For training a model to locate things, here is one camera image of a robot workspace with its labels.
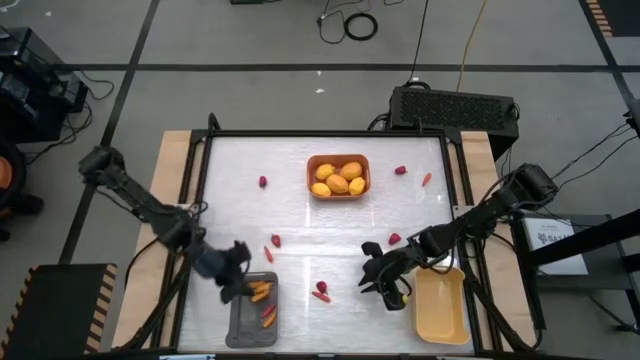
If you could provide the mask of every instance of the mango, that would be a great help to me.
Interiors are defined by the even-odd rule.
[[[336,174],[327,178],[327,186],[336,194],[344,194],[349,191],[349,183],[347,183],[347,180]]]
[[[316,178],[318,178],[318,180],[327,180],[329,176],[335,173],[336,173],[335,166],[331,164],[320,165],[316,169]]]
[[[359,162],[350,162],[340,169],[340,176],[351,181],[362,175],[362,165]]]
[[[366,182],[361,177],[357,177],[351,180],[351,183],[349,184],[349,194],[351,195],[362,194],[362,192],[364,191],[365,184]]]
[[[327,184],[323,183],[315,183],[311,186],[311,192],[318,196],[331,196],[331,189],[327,186]]]

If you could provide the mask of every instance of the yellow plastic bin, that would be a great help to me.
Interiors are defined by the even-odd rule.
[[[414,325],[423,340],[451,345],[469,341],[469,332],[464,327],[463,280],[464,273],[455,267],[446,275],[428,269],[417,270]]]

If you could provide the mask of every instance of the wooden table frame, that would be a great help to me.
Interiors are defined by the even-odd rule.
[[[200,179],[204,175],[200,172],[200,168],[203,160],[206,160],[203,154],[208,153],[210,149],[205,149],[205,146],[202,145],[195,146],[195,144],[204,135],[206,132],[165,132],[150,188],[151,193],[160,201],[192,203],[198,198],[198,195],[202,195],[197,194],[198,184],[202,183]],[[457,147],[462,150],[460,152],[456,151],[456,146],[453,143],[448,146],[457,197],[455,200],[458,204],[466,204],[469,200],[479,201],[487,189],[497,180],[487,134],[484,132],[461,133],[461,146]],[[460,162],[466,163],[466,167],[460,167]],[[462,172],[466,170],[467,174],[461,174],[461,169]],[[468,182],[465,192],[464,183],[466,181]],[[511,240],[507,225],[498,225],[496,233]],[[153,239],[151,228],[146,224],[142,225],[136,252]],[[167,267],[167,259],[167,250],[161,245],[154,245],[149,248],[147,253],[140,256],[133,266],[112,346],[120,346],[128,341],[157,304],[163,283],[166,287],[170,279],[169,276],[165,276],[167,275],[165,269],[174,268],[177,271],[179,268],[179,266]],[[487,241],[485,259],[486,272],[496,306],[526,343],[530,345],[535,343],[533,322],[516,256],[509,248],[499,242]],[[472,263],[476,273],[479,272],[478,265]],[[154,341],[154,344],[171,346],[176,343],[178,334],[172,334],[172,330],[176,321],[181,320],[175,316],[178,298],[179,296],[174,298],[167,310],[161,332],[156,332],[155,336],[151,338],[150,341]],[[506,344],[502,345],[504,341],[501,340],[503,339],[498,339],[495,336],[495,329],[492,329],[491,322],[488,321],[484,308],[477,299],[475,299],[475,311],[478,315],[482,349],[495,348],[500,350],[502,346],[508,347]]]

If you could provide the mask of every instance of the concrete floor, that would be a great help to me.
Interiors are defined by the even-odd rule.
[[[226,0],[22,0],[0,13],[2,25],[32,27],[65,62],[101,64],[93,67],[101,71],[88,74],[117,85],[109,98],[91,102],[94,123],[76,143],[52,150],[30,168],[27,190],[44,198],[46,209],[38,217],[13,221],[14,239],[0,244],[4,270],[0,272],[0,328],[8,322],[27,268],[58,261],[83,191],[77,161],[100,142],[110,117],[118,121],[112,145],[124,153],[130,174],[148,186],[163,132],[203,128],[211,111],[225,129],[364,129],[386,110],[393,87],[409,74],[405,69],[389,71],[393,68],[384,64],[406,65],[413,60],[423,1],[385,7],[382,1],[371,0],[371,14],[380,23],[378,34],[367,42],[347,39],[336,46],[318,37],[315,19],[323,4],[319,0],[256,6],[231,6]],[[144,46],[142,53],[132,57],[148,9],[155,10],[156,5],[155,16],[149,18],[153,20],[149,35],[139,43]],[[419,63],[434,69],[459,64],[480,5],[481,0],[431,0]],[[344,11],[351,14],[355,8],[350,5]],[[339,36],[338,30],[335,22],[323,27],[328,38]],[[640,65],[640,39],[609,38],[604,44],[619,64]],[[122,66],[131,60],[133,67]],[[156,65],[286,65],[283,71],[231,72],[210,67],[205,70],[211,71],[196,72],[166,66],[155,68],[162,71],[133,72],[138,60]],[[622,124],[623,97],[578,0],[489,0],[467,60],[468,64],[512,65],[493,72],[471,69],[464,74],[460,90],[513,96],[520,104],[514,164],[539,163],[555,173]],[[296,64],[320,65],[295,71],[301,69]],[[326,64],[338,64],[334,69],[357,65],[348,71],[316,71],[329,69]],[[566,70],[555,65],[584,66]],[[365,68],[375,71],[358,70]],[[454,90],[457,67],[440,68],[446,71],[417,72],[416,76],[434,89]],[[640,74],[627,73],[624,79],[640,97]],[[127,96],[120,108],[114,103],[123,80]],[[90,85],[98,94],[106,91],[101,85]],[[586,157],[570,175],[596,165],[621,138]],[[600,170],[567,185],[551,209],[615,216],[637,208],[640,164],[634,155],[638,146],[631,142]],[[134,255],[138,230],[139,224],[130,216],[103,198],[94,198],[73,263],[115,262],[124,271]],[[624,245],[629,252],[640,251],[637,240]],[[103,348],[111,342],[122,292],[120,280]],[[624,294],[596,295],[623,319],[633,321]],[[549,326],[541,347],[544,352],[621,359],[640,351],[638,337],[612,332],[612,322],[584,296],[545,292],[542,300]]]

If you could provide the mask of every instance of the small red pepper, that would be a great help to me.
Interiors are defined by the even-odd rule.
[[[402,240],[402,238],[400,237],[400,235],[393,233],[391,234],[391,236],[389,237],[389,245],[394,245],[396,243],[398,243],[400,240]]]
[[[271,251],[269,251],[268,247],[264,247],[264,254],[267,255],[267,260],[269,260],[270,263],[273,262],[273,255],[271,255]]]
[[[271,242],[273,243],[273,245],[275,245],[275,247],[279,248],[280,247],[280,235],[277,235],[277,234],[271,235]]]
[[[320,291],[323,294],[327,293],[327,283],[324,281],[318,281],[318,283],[316,284],[316,287],[318,288],[318,291]]]
[[[424,180],[422,180],[422,186],[424,187],[425,185],[427,185],[429,180],[431,180],[431,173],[427,173],[427,176],[424,177]]]
[[[313,294],[313,296],[317,297],[318,299],[320,299],[320,300],[322,300],[322,301],[324,301],[326,303],[330,303],[331,302],[331,299],[329,299],[329,297],[327,295],[325,295],[325,294],[319,293],[317,291],[313,291],[311,293]]]
[[[271,306],[269,306],[268,308],[266,308],[264,310],[264,312],[262,312],[262,316],[260,316],[261,318],[266,318],[267,316],[271,315],[271,313],[273,312],[273,310],[276,309],[276,304],[273,304]]]

